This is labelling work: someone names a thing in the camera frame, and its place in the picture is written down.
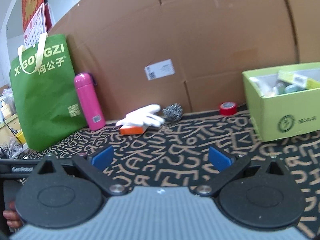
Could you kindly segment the person's left hand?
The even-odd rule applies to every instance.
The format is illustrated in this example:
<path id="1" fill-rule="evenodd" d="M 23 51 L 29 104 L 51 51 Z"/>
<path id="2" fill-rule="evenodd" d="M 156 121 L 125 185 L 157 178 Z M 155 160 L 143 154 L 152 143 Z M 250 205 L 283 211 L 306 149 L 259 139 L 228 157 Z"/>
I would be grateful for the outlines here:
<path id="1" fill-rule="evenodd" d="M 16 211 L 14 201 L 11 201 L 9 208 L 3 211 L 3 217 L 7 220 L 7 225 L 12 229 L 19 229 L 23 226 L 23 222 Z"/>

